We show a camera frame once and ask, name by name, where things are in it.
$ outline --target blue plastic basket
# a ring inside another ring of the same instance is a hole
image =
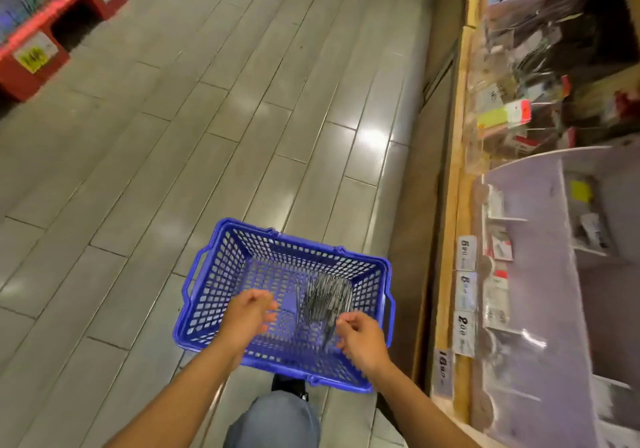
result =
[[[189,285],[204,254],[206,259],[189,296]],[[353,309],[372,316],[381,327],[385,298],[389,300],[389,347],[396,303],[389,291],[391,265],[387,260],[280,234],[274,229],[260,229],[232,218],[220,220],[209,245],[196,255],[182,287],[184,307],[173,338],[183,349],[200,351],[216,336],[233,296],[246,289],[267,289],[280,305],[278,320],[265,335],[249,344],[242,363],[304,379],[312,386],[370,392],[371,383],[335,346],[335,338],[322,351],[318,327],[296,327],[296,279],[318,273],[351,280]]]

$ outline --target blue pants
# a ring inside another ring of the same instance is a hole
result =
[[[320,421],[308,402],[284,391],[256,399],[233,423],[223,448],[317,448]]]

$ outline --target store aisle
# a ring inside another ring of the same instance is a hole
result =
[[[189,266],[224,217],[385,256],[429,0],[130,0],[0,121],[0,444],[98,448],[183,367]],[[271,377],[241,367],[194,447]],[[392,448],[314,388],[322,447]]]

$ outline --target black shoe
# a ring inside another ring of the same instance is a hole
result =
[[[271,391],[289,392],[303,401],[309,400],[309,394],[302,379],[293,379],[292,377],[274,374],[271,382]]]

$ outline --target person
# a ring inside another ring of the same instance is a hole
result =
[[[277,303],[266,290],[234,297],[215,339],[196,355],[105,448],[187,448],[214,396],[240,364],[244,349],[276,320]],[[390,360],[378,323],[362,312],[341,314],[338,347],[387,400],[410,448],[477,448]],[[304,387],[276,376],[270,394],[254,401],[229,427],[225,448],[317,448],[320,425]]]

